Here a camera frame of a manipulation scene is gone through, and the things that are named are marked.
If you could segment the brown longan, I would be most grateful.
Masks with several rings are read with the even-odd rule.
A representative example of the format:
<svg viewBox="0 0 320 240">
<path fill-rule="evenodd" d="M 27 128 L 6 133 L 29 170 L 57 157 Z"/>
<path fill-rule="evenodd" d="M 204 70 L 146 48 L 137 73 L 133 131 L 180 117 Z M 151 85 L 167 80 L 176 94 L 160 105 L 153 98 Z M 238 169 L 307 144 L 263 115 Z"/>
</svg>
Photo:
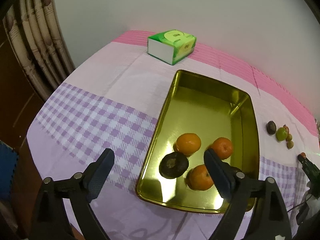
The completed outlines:
<svg viewBox="0 0 320 240">
<path fill-rule="evenodd" d="M 286 143 L 286 146 L 288 149 L 292 149 L 294 147 L 294 142 L 292 140 L 290 140 Z"/>
<path fill-rule="evenodd" d="M 292 140 L 292 135 L 289 133 L 286 137 L 286 141 L 291 141 Z"/>
</svg>

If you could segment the green tomato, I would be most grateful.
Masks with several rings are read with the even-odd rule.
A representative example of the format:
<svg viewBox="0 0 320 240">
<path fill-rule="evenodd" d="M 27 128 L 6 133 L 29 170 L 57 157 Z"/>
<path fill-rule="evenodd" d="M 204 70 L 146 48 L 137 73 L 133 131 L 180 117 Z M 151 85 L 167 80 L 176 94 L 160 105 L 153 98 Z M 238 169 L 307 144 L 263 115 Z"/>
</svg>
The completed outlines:
<svg viewBox="0 0 320 240">
<path fill-rule="evenodd" d="M 287 129 L 285 127 L 280 127 L 280 128 L 277 129 L 277 131 L 276 131 L 276 139 L 278 141 L 286 140 L 287 136 L 288 136 L 288 131 L 287 131 Z"/>
</svg>

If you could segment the small dark passion fruit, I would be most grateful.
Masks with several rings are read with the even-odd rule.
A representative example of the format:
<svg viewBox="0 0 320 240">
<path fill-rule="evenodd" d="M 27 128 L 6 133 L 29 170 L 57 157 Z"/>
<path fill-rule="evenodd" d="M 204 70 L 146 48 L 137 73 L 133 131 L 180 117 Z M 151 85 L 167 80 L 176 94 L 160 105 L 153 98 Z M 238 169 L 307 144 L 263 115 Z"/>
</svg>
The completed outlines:
<svg viewBox="0 0 320 240">
<path fill-rule="evenodd" d="M 269 121 L 266 124 L 266 130 L 269 135 L 274 135 L 277 131 L 277 126 L 274 121 Z"/>
</svg>

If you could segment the orange mandarin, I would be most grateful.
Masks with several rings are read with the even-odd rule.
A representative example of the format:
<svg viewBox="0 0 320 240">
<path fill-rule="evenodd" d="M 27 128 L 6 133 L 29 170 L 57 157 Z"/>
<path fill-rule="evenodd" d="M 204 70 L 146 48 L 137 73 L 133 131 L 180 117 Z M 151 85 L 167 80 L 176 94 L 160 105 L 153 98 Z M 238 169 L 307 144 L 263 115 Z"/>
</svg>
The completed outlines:
<svg viewBox="0 0 320 240">
<path fill-rule="evenodd" d="M 234 152 L 233 143 L 225 137 L 217 138 L 209 148 L 212 149 L 221 160 L 229 158 Z"/>
<path fill-rule="evenodd" d="M 214 182 L 204 164 L 191 169 L 187 174 L 187 184 L 192 190 L 206 191 L 210 189 Z"/>
<path fill-rule="evenodd" d="M 201 148 L 201 139 L 195 133 L 184 133 L 175 142 L 175 150 L 191 156 Z"/>
</svg>

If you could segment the large dark mangosteen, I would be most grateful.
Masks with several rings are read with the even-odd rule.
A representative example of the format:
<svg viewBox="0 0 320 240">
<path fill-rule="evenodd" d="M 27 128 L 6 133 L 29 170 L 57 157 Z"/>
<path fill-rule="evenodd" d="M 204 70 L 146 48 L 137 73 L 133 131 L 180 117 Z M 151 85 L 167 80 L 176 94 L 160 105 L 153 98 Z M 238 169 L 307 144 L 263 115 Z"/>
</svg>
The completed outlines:
<svg viewBox="0 0 320 240">
<path fill-rule="evenodd" d="M 175 179 L 184 174 L 189 167 L 188 158 L 181 152 L 172 152 L 164 156 L 159 165 L 159 173 L 167 179 Z"/>
</svg>

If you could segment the blue foam floor mat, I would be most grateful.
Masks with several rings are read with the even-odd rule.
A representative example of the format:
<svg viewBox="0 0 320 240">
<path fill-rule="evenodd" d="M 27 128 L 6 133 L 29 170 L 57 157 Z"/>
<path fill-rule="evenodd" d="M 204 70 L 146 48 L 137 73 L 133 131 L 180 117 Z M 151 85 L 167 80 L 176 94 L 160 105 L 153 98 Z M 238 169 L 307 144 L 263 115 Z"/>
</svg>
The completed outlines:
<svg viewBox="0 0 320 240">
<path fill-rule="evenodd" d="M 10 198 L 12 181 L 17 167 L 19 155 L 10 146 L 1 141 L 0 146 L 0 197 Z"/>
</svg>

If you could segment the gold toffee tin tray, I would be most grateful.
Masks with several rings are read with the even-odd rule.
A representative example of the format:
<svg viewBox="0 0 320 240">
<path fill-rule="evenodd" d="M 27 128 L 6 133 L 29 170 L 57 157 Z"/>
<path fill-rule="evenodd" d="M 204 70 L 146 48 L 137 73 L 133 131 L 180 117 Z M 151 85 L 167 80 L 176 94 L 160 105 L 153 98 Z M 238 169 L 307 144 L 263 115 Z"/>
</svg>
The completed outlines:
<svg viewBox="0 0 320 240">
<path fill-rule="evenodd" d="M 259 135 L 248 93 L 210 77 L 186 70 L 176 72 L 136 183 L 137 196 L 146 202 L 195 213 L 224 213 L 227 202 L 217 189 L 192 190 L 187 175 L 161 176 L 161 160 L 175 150 L 184 133 L 195 133 L 201 147 L 189 167 L 203 164 L 205 150 L 218 138 L 229 139 L 234 152 L 227 163 L 249 178 L 259 177 Z"/>
</svg>

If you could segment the pink purple checked tablecloth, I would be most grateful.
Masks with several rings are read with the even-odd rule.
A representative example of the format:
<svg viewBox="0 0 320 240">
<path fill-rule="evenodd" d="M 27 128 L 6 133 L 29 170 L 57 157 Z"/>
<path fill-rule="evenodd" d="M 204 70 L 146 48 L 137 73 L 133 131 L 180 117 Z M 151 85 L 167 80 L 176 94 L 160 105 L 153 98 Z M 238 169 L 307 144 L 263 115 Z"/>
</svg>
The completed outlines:
<svg viewBox="0 0 320 240">
<path fill-rule="evenodd" d="M 177 70 L 209 76 L 246 91 L 259 129 L 260 178 L 272 176 L 290 210 L 292 232 L 307 178 L 297 160 L 305 152 L 319 163 L 313 115 L 283 86 L 250 64 L 198 43 L 171 66 L 146 52 L 149 31 L 127 31 L 104 46 L 58 87 L 27 133 L 42 178 L 68 179 L 106 148 L 115 164 L 92 209 L 112 239 L 207 239 L 219 215 L 171 210 L 140 200 L 135 184 Z M 269 135 L 266 124 L 287 125 L 294 147 Z"/>
</svg>

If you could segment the green tissue pack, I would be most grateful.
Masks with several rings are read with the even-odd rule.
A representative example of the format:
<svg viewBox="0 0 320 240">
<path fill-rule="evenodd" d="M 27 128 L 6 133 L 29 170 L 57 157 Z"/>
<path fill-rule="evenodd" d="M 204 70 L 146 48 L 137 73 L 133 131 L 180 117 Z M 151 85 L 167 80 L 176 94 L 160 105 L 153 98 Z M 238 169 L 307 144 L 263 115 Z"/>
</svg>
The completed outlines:
<svg viewBox="0 0 320 240">
<path fill-rule="evenodd" d="M 173 66 L 194 51 L 196 42 L 196 36 L 172 29 L 149 36 L 147 53 Z"/>
</svg>

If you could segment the beige patterned curtain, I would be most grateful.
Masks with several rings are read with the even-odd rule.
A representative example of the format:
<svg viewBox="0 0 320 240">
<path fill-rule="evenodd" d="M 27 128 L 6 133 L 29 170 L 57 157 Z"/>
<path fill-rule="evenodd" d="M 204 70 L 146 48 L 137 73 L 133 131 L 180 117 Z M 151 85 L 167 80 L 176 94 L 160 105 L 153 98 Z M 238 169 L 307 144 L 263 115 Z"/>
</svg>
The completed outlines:
<svg viewBox="0 0 320 240">
<path fill-rule="evenodd" d="M 54 0 L 13 0 L 2 22 L 25 76 L 46 101 L 75 70 Z"/>
</svg>

